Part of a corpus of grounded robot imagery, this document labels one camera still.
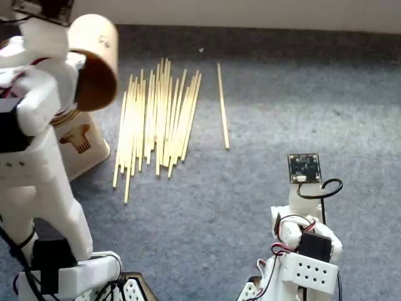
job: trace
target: cardboard tube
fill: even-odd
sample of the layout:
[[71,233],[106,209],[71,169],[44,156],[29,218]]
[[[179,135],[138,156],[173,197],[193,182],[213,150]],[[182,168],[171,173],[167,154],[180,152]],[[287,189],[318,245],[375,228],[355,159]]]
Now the cardboard tube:
[[68,30],[70,51],[86,56],[78,79],[77,109],[94,111],[113,102],[117,92],[118,33],[112,22],[97,14],[76,19]]

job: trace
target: humanoid robot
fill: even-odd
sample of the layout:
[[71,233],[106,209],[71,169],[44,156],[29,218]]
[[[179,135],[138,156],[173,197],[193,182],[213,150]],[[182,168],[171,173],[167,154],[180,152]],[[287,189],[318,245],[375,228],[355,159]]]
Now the humanoid robot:
[[[74,198],[54,128],[57,114],[76,108],[86,56],[69,52],[72,0],[13,1],[23,36],[0,49],[0,236],[23,266],[14,279],[19,300],[156,300],[120,257],[93,252]],[[65,239],[41,241],[34,218]]]

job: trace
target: white wall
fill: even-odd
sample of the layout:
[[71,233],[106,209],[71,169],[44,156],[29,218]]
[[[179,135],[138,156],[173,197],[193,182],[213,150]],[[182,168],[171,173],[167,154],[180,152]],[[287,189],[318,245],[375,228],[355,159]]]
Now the white wall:
[[76,0],[73,16],[117,24],[401,33],[401,0]]

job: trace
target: paper cup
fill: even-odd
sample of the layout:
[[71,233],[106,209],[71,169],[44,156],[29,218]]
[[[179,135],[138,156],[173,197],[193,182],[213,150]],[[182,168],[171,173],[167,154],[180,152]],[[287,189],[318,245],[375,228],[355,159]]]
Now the paper cup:
[[55,128],[64,167],[70,181],[103,162],[110,148],[88,112],[72,110],[56,116]]
[[76,91],[77,109],[94,111],[109,105],[117,92],[118,33],[97,14],[76,19],[68,30],[70,51],[86,56]]

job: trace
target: circuit board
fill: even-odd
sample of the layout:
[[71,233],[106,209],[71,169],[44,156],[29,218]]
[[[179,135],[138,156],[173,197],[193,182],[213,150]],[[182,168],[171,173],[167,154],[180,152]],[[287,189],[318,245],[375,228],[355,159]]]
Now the circuit board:
[[318,154],[288,155],[289,182],[321,183],[320,162]]

